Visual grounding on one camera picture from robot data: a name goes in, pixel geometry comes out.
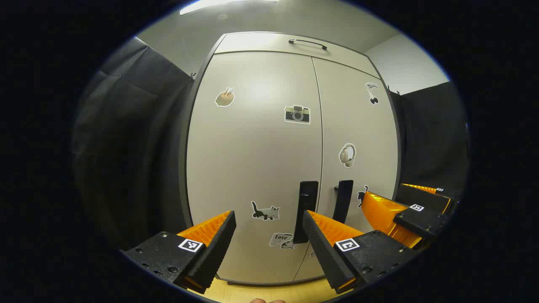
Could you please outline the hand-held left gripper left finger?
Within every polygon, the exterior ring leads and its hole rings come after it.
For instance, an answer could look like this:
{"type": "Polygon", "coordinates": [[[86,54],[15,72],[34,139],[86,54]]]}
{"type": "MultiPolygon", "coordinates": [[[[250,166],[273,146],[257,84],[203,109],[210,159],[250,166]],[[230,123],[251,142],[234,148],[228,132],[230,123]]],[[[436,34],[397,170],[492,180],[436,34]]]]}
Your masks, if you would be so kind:
{"type": "Polygon", "coordinates": [[[236,229],[226,211],[179,233],[160,231],[123,253],[148,272],[200,294],[211,286],[236,229]]]}

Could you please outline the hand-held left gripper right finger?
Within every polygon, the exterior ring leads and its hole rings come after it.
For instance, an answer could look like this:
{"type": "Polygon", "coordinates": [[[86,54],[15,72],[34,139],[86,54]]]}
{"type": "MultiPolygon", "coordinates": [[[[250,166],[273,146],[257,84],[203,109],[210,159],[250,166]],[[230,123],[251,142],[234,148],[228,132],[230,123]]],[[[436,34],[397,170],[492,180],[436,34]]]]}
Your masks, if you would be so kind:
{"type": "Polygon", "coordinates": [[[337,294],[377,284],[418,255],[379,230],[364,233],[310,210],[304,211],[302,224],[325,277],[337,294]]]}

